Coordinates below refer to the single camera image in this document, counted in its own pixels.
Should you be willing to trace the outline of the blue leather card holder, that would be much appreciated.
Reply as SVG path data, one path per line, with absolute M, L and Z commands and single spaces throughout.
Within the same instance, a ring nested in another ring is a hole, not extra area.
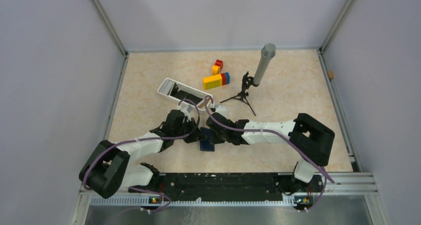
M 206 139 L 200 141 L 200 151 L 214 152 L 215 146 L 210 142 L 211 131 L 208 128 L 200 127 L 200 131 L 206 136 Z

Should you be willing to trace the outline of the white rectangular tray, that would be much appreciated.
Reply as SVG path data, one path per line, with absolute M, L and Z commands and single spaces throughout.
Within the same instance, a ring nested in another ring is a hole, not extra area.
M 157 89 L 157 93 L 165 100 L 178 104 L 183 99 L 188 99 L 195 103 L 201 113 L 205 113 L 205 105 L 210 105 L 211 94 L 176 81 L 171 78 L 165 78 Z

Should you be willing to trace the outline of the black mini tripod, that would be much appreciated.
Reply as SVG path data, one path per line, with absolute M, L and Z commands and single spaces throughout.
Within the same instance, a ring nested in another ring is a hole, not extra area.
M 250 110 L 252 111 L 253 115 L 256 116 L 256 113 L 255 113 L 254 109 L 252 108 L 251 104 L 249 103 L 249 101 L 247 99 L 247 97 L 249 96 L 248 90 L 249 90 L 250 86 L 254 85 L 253 80 L 254 80 L 254 78 L 252 76 L 249 76 L 249 72 L 244 74 L 243 77 L 242 77 L 241 91 L 238 94 L 236 94 L 235 96 L 232 96 L 228 99 L 220 101 L 220 103 L 224 103 L 224 102 L 227 102 L 229 100 L 241 101 L 241 102 L 245 103 L 246 105 L 248 105 Z

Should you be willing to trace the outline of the grey microphone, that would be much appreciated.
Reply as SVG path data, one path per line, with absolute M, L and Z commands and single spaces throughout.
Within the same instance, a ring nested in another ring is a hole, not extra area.
M 277 48 L 273 43 L 268 43 L 261 49 L 261 58 L 252 82 L 252 84 L 255 87 L 258 87 L 260 85 L 270 61 L 276 55 L 276 50 Z

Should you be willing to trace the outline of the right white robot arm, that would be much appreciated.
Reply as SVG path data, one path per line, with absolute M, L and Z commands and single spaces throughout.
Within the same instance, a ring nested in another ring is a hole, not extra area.
M 295 119 L 283 122 L 255 122 L 248 119 L 233 122 L 218 109 L 208 109 L 206 125 L 211 138 L 230 144 L 287 144 L 300 156 L 295 166 L 291 185 L 297 191 L 305 191 L 311 179 L 320 172 L 326 180 L 333 178 L 326 172 L 335 132 L 306 113 L 299 113 Z

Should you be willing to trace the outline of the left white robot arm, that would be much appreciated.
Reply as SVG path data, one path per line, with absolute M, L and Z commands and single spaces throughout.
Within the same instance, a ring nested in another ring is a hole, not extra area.
M 193 111 L 199 112 L 191 104 L 178 105 L 157 128 L 138 138 L 119 143 L 99 142 L 79 173 L 83 188 L 104 199 L 120 189 L 134 186 L 141 186 L 148 192 L 155 191 L 159 186 L 157 170 L 149 164 L 133 165 L 133 162 L 167 150 L 176 140 L 189 143 L 201 139 L 200 118 L 192 117 Z

